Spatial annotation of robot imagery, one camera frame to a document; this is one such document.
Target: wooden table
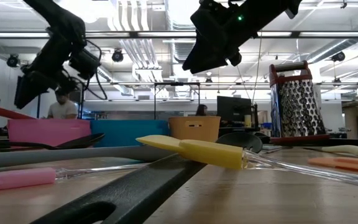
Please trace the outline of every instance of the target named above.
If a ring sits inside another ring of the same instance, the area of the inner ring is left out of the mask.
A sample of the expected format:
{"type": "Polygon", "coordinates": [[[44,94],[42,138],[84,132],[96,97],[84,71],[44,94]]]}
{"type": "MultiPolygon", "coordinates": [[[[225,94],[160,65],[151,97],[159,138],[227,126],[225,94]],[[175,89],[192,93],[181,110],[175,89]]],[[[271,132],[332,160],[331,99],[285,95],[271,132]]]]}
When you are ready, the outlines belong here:
{"type": "MultiPolygon", "coordinates": [[[[331,155],[304,149],[283,149],[269,156],[306,164],[308,158],[331,155]]],[[[116,159],[100,158],[36,166],[72,169],[116,164],[116,159]]],[[[2,190],[0,224],[29,223],[126,173],[113,172],[78,177],[55,185],[2,190]]],[[[146,224],[152,223],[355,224],[358,223],[358,187],[292,172],[236,171],[206,166],[146,221],[146,224]]]]}

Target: camera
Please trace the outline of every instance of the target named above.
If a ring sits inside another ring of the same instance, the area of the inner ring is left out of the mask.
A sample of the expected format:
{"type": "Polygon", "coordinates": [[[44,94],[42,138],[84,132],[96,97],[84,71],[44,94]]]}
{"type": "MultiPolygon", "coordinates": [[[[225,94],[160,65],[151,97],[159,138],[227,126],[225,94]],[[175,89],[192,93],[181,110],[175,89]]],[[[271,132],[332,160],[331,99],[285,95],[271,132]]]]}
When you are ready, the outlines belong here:
{"type": "Polygon", "coordinates": [[[6,60],[6,64],[11,68],[17,68],[20,65],[19,55],[11,54],[9,58],[6,60]]]}
{"type": "Polygon", "coordinates": [[[124,60],[122,49],[114,49],[114,53],[111,59],[113,60],[113,62],[122,62],[122,60],[124,60]]]}
{"type": "Polygon", "coordinates": [[[342,62],[343,60],[345,60],[345,53],[344,52],[339,52],[338,54],[332,56],[330,59],[334,62],[342,62]]]}

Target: blue bin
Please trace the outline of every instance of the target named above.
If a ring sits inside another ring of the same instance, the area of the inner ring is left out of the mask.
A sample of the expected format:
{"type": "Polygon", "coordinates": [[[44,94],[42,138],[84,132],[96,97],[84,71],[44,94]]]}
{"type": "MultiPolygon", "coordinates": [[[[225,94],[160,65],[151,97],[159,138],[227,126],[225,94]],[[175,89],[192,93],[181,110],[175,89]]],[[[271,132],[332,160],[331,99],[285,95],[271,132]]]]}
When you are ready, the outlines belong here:
{"type": "Polygon", "coordinates": [[[105,134],[95,147],[140,146],[136,138],[170,134],[168,122],[159,120],[97,120],[91,121],[91,130],[105,134]]]}
{"type": "Polygon", "coordinates": [[[272,128],[272,123],[271,122],[265,122],[262,124],[262,127],[265,129],[271,129],[272,128]]]}

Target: yellow spatula head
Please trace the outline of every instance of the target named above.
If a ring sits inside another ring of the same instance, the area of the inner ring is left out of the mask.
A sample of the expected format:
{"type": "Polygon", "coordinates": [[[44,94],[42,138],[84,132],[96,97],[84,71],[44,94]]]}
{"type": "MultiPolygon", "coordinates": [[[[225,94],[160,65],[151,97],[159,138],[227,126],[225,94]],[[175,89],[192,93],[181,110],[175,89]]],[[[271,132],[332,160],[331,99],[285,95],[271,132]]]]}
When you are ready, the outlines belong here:
{"type": "Polygon", "coordinates": [[[184,149],[179,146],[180,140],[170,136],[150,135],[137,138],[136,141],[139,141],[149,146],[154,146],[160,149],[165,149],[173,152],[184,151],[184,149]]]}
{"type": "Polygon", "coordinates": [[[198,140],[181,140],[179,146],[185,149],[180,155],[186,159],[230,169],[247,167],[241,147],[198,140]]]}

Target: yellow spatula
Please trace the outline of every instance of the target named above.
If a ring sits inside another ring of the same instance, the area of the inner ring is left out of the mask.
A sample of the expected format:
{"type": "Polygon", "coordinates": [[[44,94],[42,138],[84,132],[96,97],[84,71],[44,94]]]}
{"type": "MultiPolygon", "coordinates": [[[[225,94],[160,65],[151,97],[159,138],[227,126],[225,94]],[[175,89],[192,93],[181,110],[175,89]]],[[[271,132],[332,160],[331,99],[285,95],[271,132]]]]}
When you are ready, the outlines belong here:
{"type": "Polygon", "coordinates": [[[177,152],[187,159],[207,164],[232,169],[246,168],[292,171],[358,185],[358,175],[355,174],[281,162],[269,157],[264,157],[263,155],[260,156],[251,151],[243,151],[241,147],[197,140],[178,140],[168,136],[146,136],[137,138],[136,140],[154,147],[177,152]]]}
{"type": "Polygon", "coordinates": [[[180,140],[170,136],[150,135],[137,138],[136,141],[149,146],[157,147],[159,149],[165,149],[173,152],[184,151],[184,149],[179,146],[180,140]]]}
{"type": "Polygon", "coordinates": [[[182,157],[192,161],[212,164],[230,169],[243,169],[242,148],[213,142],[197,140],[179,140],[168,136],[146,136],[137,141],[169,151],[179,153],[182,157]]]}

